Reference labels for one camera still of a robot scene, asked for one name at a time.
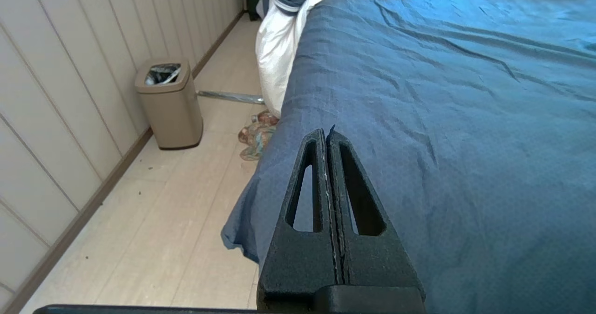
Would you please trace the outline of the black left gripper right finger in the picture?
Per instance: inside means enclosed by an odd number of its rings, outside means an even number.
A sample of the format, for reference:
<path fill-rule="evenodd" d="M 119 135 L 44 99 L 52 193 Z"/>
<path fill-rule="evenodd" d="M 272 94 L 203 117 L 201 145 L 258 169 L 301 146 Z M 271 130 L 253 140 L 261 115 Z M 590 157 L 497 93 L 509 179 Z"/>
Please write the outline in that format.
<path fill-rule="evenodd" d="M 348 138 L 327 138 L 339 280 L 329 312 L 425 312 L 426 293 Z"/>

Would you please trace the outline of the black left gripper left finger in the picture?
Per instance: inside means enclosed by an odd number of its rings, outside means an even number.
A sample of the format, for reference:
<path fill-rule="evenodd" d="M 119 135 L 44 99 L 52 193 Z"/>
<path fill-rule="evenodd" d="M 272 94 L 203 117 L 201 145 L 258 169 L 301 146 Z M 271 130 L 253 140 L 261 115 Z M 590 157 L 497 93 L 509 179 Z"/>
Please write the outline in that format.
<path fill-rule="evenodd" d="M 312 170 L 313 230 L 302 232 L 294 225 L 307 167 Z M 337 283 L 326 172 L 325 133 L 316 129 L 306 134 L 299 147 L 260 270 L 257 285 L 260 312 L 315 312 L 317 291 Z"/>

